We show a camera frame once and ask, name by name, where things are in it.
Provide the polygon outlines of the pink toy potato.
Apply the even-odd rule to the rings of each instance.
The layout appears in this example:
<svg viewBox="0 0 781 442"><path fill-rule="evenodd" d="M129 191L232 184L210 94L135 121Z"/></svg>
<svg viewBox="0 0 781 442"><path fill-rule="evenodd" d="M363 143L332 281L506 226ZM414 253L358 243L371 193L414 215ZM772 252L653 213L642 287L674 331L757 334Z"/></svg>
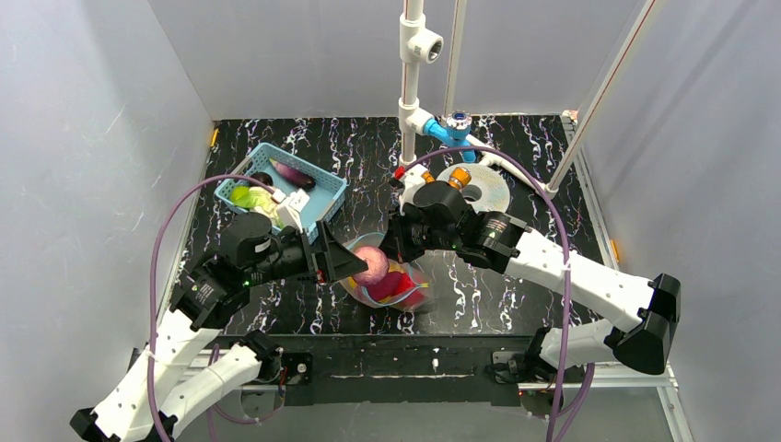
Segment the pink toy potato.
<svg viewBox="0 0 781 442"><path fill-rule="evenodd" d="M364 246L355 251L355 255L366 265L367 269L353 276L362 286L372 286L380 283L388 274L390 262L386 254L377 247Z"/></svg>

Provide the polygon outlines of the green toy pear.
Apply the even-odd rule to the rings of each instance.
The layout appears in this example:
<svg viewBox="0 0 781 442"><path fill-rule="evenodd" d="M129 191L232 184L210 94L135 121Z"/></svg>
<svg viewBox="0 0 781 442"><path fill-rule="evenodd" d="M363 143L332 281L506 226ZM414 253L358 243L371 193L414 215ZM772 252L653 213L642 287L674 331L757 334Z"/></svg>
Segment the green toy pear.
<svg viewBox="0 0 781 442"><path fill-rule="evenodd" d="M250 187L236 186L230 193L228 200L237 207L251 208Z"/></svg>

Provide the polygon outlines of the clear zip top bag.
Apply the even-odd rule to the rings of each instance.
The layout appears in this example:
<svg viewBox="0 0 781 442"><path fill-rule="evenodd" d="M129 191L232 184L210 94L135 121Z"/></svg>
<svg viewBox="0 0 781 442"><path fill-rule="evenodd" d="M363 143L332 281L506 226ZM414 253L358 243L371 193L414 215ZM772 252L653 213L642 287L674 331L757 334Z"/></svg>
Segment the clear zip top bag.
<svg viewBox="0 0 781 442"><path fill-rule="evenodd" d="M339 284L356 301L371 308L395 308L404 312L428 312L434 307L430 278L408 263L391 257L385 264L369 265L370 276L353 276Z"/></svg>

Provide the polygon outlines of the light blue plastic basket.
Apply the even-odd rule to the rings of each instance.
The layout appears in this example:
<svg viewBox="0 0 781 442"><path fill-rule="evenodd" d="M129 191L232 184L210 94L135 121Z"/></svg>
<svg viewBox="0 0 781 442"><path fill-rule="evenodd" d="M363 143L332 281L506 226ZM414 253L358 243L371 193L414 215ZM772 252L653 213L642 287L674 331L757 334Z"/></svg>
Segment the light blue plastic basket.
<svg viewBox="0 0 781 442"><path fill-rule="evenodd" d="M273 162L292 167L309 175L315 187L308 192L309 201L303 206L301 221L312 244L318 236L317 221L330 222L344 203L347 180L322 169L307 160L292 155L269 143L260 143L234 168L232 174L250 176L257 172L272 177L274 187L289 194L299 186L284 179L274 168Z"/></svg>

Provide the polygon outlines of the red toy apple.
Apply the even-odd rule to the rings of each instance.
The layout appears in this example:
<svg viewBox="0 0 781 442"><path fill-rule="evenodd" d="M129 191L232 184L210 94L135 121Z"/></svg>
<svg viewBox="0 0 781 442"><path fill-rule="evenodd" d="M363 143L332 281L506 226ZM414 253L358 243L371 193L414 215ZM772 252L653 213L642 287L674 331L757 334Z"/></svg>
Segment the red toy apple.
<svg viewBox="0 0 781 442"><path fill-rule="evenodd" d="M414 309L426 302L425 288L408 273L389 272L375 287L378 302L395 308Z"/></svg>

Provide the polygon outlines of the dark brown toy mangosteen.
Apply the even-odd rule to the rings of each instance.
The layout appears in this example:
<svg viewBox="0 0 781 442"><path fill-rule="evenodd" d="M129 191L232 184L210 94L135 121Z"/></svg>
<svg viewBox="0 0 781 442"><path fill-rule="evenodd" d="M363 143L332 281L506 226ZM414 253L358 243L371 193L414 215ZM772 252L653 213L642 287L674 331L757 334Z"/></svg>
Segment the dark brown toy mangosteen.
<svg viewBox="0 0 781 442"><path fill-rule="evenodd" d="M273 178L265 173L265 172L257 172L251 175L251 177L261 183L263 183L266 186L273 187L274 186L274 180Z"/></svg>

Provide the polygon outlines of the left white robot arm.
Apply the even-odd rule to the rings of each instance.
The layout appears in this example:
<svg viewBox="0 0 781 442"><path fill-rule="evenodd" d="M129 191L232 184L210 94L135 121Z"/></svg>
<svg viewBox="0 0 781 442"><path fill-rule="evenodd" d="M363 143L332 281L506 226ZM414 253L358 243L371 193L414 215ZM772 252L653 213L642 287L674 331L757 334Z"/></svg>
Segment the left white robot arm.
<svg viewBox="0 0 781 442"><path fill-rule="evenodd" d="M269 218L236 216L221 242L184 273L150 342L115 389L99 404L75 412L70 425L85 441L171 441L200 413L265 366L279 372L282 348L262 331L234 343L226 355L187 381L198 354L250 300L254 286L297 278L325 284L367 269L330 232L294 227L275 233Z"/></svg>

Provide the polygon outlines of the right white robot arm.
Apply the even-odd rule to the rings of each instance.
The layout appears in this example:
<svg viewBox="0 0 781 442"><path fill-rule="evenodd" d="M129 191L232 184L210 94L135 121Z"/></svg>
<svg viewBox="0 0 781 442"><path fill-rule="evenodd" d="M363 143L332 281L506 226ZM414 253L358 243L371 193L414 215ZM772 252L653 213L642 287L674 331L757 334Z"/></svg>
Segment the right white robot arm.
<svg viewBox="0 0 781 442"><path fill-rule="evenodd" d="M601 317L586 325L539 329L524 353L534 373L616 361L665 372L681 316L681 283L662 273L649 280L606 267L562 247L514 216L477 212L442 181L422 186L390 214L380 249L413 262L429 250L453 251L473 267L532 282Z"/></svg>

